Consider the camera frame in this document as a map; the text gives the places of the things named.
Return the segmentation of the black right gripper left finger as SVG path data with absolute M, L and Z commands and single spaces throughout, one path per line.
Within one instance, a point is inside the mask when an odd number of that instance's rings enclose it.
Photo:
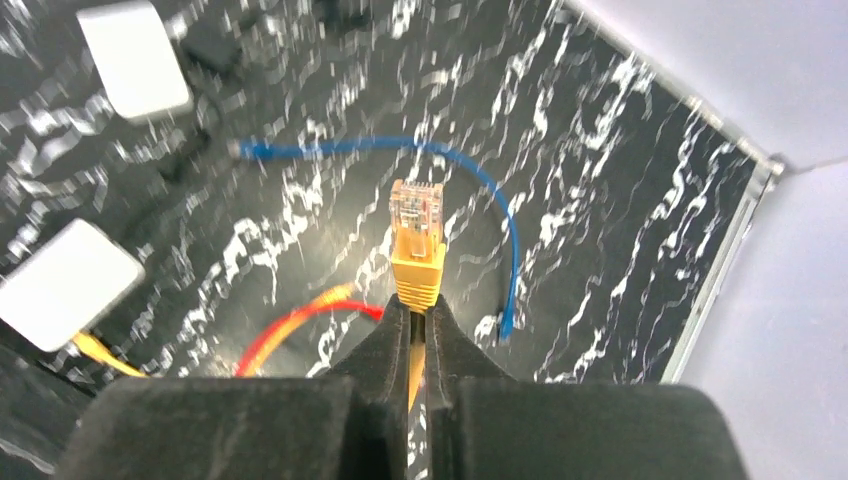
M 401 479 L 410 313 L 397 298 L 314 378 L 124 378 L 90 404 L 59 479 Z

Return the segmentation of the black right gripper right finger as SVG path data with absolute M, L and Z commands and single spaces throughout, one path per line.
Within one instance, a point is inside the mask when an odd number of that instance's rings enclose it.
M 679 384 L 534 383 L 507 374 L 444 299 L 424 318 L 434 479 L 744 479 L 730 428 Z

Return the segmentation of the white network switch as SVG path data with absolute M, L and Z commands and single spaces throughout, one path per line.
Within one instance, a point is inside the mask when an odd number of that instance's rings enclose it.
M 145 277 L 141 262 L 75 219 L 1 282 L 1 320 L 43 352 L 89 329 Z
M 151 2 L 86 8 L 76 18 L 118 116 L 139 124 L 193 108 L 191 88 Z

